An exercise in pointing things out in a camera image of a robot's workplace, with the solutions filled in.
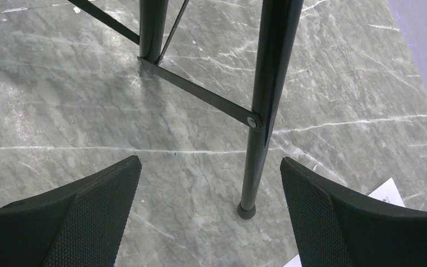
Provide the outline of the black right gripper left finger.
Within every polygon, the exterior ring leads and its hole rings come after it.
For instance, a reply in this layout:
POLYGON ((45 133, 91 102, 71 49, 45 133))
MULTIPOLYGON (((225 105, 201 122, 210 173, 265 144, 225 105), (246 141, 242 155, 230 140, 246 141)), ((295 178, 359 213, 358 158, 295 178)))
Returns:
POLYGON ((0 266, 114 266, 141 170, 132 155, 0 207, 0 266))

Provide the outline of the black tripod music stand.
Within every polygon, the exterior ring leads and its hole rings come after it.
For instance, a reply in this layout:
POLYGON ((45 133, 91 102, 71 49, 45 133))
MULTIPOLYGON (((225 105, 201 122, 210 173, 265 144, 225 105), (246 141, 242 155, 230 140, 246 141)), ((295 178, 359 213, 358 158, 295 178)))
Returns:
POLYGON ((160 66, 171 38, 188 5, 187 1, 183 2, 167 38, 163 37, 167 1, 140 2, 139 33, 130 30, 90 1, 73 0, 72 3, 139 45, 139 60, 153 74, 249 127, 241 201, 237 206, 237 213, 244 220, 253 218, 256 214, 255 201, 274 129, 303 2, 262 2, 254 89, 250 110, 160 66))

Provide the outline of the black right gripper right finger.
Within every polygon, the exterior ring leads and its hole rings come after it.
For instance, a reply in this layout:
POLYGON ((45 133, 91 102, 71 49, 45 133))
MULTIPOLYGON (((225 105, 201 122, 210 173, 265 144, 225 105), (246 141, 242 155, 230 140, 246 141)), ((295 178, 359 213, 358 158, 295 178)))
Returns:
POLYGON ((280 172, 302 266, 427 266, 427 211, 373 199, 290 157, 280 172))

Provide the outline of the sheet music page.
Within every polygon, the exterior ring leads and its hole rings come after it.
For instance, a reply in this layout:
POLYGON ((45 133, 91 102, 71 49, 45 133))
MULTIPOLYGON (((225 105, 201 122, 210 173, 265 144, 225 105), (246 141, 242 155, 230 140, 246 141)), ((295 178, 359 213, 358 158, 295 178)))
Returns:
MULTIPOLYGON (((396 184, 393 178, 388 179, 377 189, 368 194, 368 197, 371 197, 376 200, 387 202, 396 206, 405 207, 403 199, 396 187, 396 184)), ((287 262, 284 267, 302 267, 300 255, 297 254, 289 262, 287 262)))

